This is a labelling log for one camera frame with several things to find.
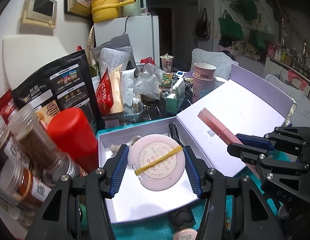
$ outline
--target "black food package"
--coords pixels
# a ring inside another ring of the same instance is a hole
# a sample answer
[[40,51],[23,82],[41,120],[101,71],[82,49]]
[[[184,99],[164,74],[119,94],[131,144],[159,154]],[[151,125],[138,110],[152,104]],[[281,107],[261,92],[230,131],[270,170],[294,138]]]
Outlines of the black food package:
[[84,50],[41,67],[12,91],[12,97],[19,109],[31,104],[46,125],[61,110],[78,107],[95,133],[105,128]]

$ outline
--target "refrigerator door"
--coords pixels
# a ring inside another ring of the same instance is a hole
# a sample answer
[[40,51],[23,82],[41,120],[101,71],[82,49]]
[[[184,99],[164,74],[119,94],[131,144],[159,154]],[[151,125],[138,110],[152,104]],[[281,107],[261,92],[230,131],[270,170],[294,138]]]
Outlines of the refrigerator door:
[[120,36],[125,31],[133,46],[135,61],[152,57],[159,66],[159,27],[158,17],[134,16],[117,18],[95,23],[95,40],[99,46],[110,39]]

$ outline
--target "yellow electric cooker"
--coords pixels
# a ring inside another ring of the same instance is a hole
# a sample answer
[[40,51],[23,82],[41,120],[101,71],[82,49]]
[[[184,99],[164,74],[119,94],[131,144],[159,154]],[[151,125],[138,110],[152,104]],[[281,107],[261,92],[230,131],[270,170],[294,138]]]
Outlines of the yellow electric cooker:
[[119,0],[93,0],[92,1],[92,16],[93,22],[101,22],[119,17],[120,7],[135,3],[136,0],[127,0],[119,2]]

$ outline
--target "teal tablecloth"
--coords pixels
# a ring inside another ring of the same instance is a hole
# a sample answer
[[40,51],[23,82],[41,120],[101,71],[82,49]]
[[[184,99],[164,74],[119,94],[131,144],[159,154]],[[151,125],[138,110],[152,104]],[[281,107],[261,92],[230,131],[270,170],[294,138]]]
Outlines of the teal tablecloth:
[[[140,124],[141,123],[131,124],[124,127],[128,128]],[[121,126],[112,129],[100,130],[98,131],[97,136],[102,133],[122,129],[124,127]],[[272,152],[272,155],[274,159],[289,161],[288,157],[283,152],[274,151]],[[261,181],[247,167],[244,168],[240,173],[238,173],[236,177],[239,178],[242,175],[249,175],[260,189]],[[271,200],[268,200],[268,204],[271,206],[271,209],[273,210],[274,214],[276,214],[277,212],[274,203]],[[200,221],[203,216],[205,200],[196,201],[190,206],[196,222],[193,228],[197,230],[199,228]],[[226,209],[227,214],[229,216],[231,216],[231,206],[232,206],[231,198],[228,197],[226,200]],[[112,227],[117,240],[145,240],[145,239],[172,240],[173,237],[173,230],[170,225],[168,215],[162,215],[160,217],[156,217],[153,219],[129,224],[112,224]]]

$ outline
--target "pink lip gloss tube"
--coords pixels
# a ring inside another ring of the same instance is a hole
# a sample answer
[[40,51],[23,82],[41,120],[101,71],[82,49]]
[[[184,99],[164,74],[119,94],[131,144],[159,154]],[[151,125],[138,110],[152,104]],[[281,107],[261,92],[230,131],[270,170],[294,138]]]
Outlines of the pink lip gloss tube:
[[[242,144],[242,142],[206,108],[203,108],[197,117],[210,127],[227,145],[233,142]],[[245,164],[258,178],[260,178],[254,165],[249,163]]]

